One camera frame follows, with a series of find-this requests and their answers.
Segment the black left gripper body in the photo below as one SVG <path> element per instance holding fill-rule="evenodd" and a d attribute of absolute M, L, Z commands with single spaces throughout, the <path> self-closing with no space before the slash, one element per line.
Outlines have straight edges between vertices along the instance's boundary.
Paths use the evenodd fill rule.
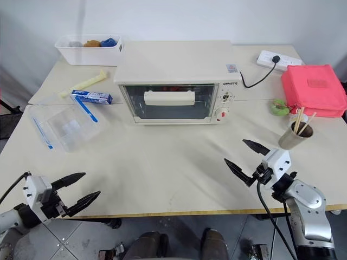
<path fill-rule="evenodd" d="M 62 202 L 56 191 L 53 191 L 48 200 L 42 204 L 42 212 L 48 219 L 65 217 L 67 215 L 67 207 Z"/>

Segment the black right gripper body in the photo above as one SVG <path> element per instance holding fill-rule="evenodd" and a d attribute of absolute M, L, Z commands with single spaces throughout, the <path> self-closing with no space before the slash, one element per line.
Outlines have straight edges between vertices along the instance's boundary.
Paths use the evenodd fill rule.
<path fill-rule="evenodd" d="M 248 186 L 252 186 L 256 181 L 263 185 L 266 185 L 272 179 L 272 175 L 273 170 L 271 168 L 265 168 L 263 164 L 260 164 L 252 174 Z"/>

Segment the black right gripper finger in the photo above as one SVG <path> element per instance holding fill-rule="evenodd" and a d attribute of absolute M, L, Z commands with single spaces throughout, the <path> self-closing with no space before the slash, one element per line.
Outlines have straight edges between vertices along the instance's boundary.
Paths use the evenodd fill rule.
<path fill-rule="evenodd" d="M 254 179 L 243 173 L 242 169 L 238 167 L 235 163 L 224 158 L 224 162 L 229 167 L 234 175 L 236 175 L 242 182 L 244 182 L 248 187 L 252 186 Z"/>
<path fill-rule="evenodd" d="M 270 150 L 267 147 L 255 141 L 251 141 L 248 139 L 243 139 L 242 141 L 254 152 L 262 154 L 263 156 L 266 156 L 270 152 Z"/>

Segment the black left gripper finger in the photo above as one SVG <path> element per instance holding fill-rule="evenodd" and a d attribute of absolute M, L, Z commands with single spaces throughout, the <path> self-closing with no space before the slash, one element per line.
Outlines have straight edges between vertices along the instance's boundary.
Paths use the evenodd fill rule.
<path fill-rule="evenodd" d="M 69 217 L 76 215 L 80 211 L 87 208 L 91 203 L 93 203 L 100 194 L 101 194 L 101 191 L 96 191 L 79 199 L 75 205 L 67 209 L 66 215 Z"/>
<path fill-rule="evenodd" d="M 51 183 L 52 190 L 57 191 L 63 187 L 70 186 L 71 184 L 77 182 L 79 179 L 81 179 L 85 175 L 86 175 L 85 172 L 78 172 L 78 173 L 73 173 L 73 174 L 67 175 L 67 176 Z"/>

